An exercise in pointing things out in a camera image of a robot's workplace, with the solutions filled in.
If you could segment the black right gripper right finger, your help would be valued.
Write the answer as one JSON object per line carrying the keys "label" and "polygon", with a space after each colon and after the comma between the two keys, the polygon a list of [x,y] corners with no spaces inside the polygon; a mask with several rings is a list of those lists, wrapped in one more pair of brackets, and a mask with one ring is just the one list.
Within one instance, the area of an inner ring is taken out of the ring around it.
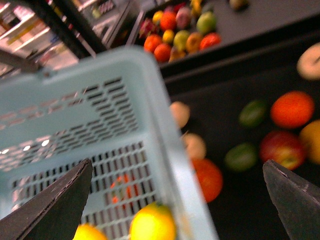
{"label": "black right gripper right finger", "polygon": [[320,238],[320,188],[279,163],[263,164],[267,191],[291,240]]}

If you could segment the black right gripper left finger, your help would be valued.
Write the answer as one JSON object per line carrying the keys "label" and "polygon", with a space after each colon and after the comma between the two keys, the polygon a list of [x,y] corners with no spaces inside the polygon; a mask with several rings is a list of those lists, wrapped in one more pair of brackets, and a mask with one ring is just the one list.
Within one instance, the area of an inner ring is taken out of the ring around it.
{"label": "black right gripper left finger", "polygon": [[71,240],[87,203],[93,166],[88,158],[0,221],[2,240]]}

